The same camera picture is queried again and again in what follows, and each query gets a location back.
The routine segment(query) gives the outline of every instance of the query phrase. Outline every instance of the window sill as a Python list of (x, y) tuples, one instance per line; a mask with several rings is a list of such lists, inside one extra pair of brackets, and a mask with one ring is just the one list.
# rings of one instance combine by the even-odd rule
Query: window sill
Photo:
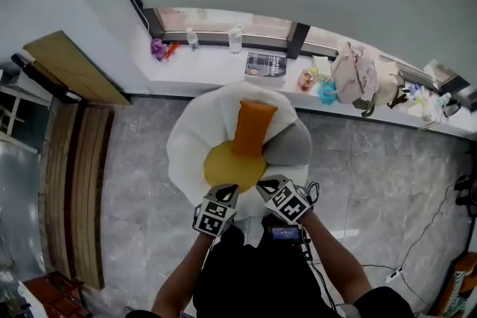
[[(247, 48), (240, 54), (231, 54), (228, 47), (211, 45), (201, 46), (197, 51), (192, 51), (188, 46), (180, 46), (170, 61), (157, 62), (156, 68), (149, 71), (151, 93), (196, 97), (228, 83), (241, 81), (244, 79), (245, 62), (250, 51), (283, 54)], [(360, 118), (361, 111), (351, 104), (335, 102), (330, 106), (323, 105), (317, 96), (318, 84), (308, 93), (300, 91), (297, 79), (301, 71), (310, 66), (312, 66), (311, 57), (299, 56), (296, 60), (288, 60), (284, 85), (270, 89), (283, 93), (296, 108)], [(368, 119), (410, 127), (424, 126), (419, 104), (407, 110), (381, 106)], [(431, 127), (430, 130), (477, 140), (477, 117), (472, 116), (468, 109), (461, 108), (451, 118), (443, 118), (440, 124)]]

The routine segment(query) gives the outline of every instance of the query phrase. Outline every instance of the device screen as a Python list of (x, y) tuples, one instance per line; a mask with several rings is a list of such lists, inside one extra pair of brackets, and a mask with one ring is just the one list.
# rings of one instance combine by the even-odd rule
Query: device screen
[(274, 240), (299, 240), (300, 230), (296, 226), (275, 226), (271, 229)]

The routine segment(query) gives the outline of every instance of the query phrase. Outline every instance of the yellow pillow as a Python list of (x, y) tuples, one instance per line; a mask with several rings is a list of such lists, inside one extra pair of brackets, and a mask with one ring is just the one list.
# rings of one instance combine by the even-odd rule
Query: yellow pillow
[(232, 152), (237, 156), (259, 158), (262, 156), (262, 146), (268, 125), (277, 107), (251, 101), (240, 101), (240, 104)]
[(211, 187), (235, 183), (240, 192), (244, 192), (262, 178), (267, 163), (262, 156), (234, 155), (233, 144), (233, 141), (226, 141), (213, 147), (203, 163), (203, 172)]

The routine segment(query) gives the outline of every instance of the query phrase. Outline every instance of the person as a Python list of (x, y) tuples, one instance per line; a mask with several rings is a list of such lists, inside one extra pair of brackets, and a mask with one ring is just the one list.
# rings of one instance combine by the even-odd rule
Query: person
[[(300, 246), (273, 240), (268, 227), (277, 221), (273, 215), (263, 218), (264, 234), (257, 248), (244, 245), (244, 234), (232, 225), (209, 256), (213, 237), (201, 232), (160, 288), (152, 312), (132, 311), (127, 318), (180, 317), (191, 298), (198, 318), (339, 317), (321, 298), (320, 285)], [(329, 280), (344, 303), (354, 306), (356, 317), (414, 316), (409, 304), (394, 290), (371, 287), (360, 263), (311, 209), (299, 221)]]

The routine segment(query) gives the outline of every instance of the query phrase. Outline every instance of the white bean bag chair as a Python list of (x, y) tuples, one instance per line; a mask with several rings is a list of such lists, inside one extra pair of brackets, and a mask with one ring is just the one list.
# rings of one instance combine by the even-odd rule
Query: white bean bag chair
[[(204, 160), (214, 146), (234, 139), (242, 100), (261, 101), (277, 107), (264, 144), (298, 119), (294, 107), (284, 95), (244, 81), (231, 83), (192, 100), (172, 129), (167, 154), (169, 178), (194, 206), (202, 202), (210, 189), (203, 172)], [(308, 165), (269, 165), (263, 177), (275, 174), (305, 185)], [(240, 194), (236, 208), (236, 220), (267, 214), (256, 187)]]

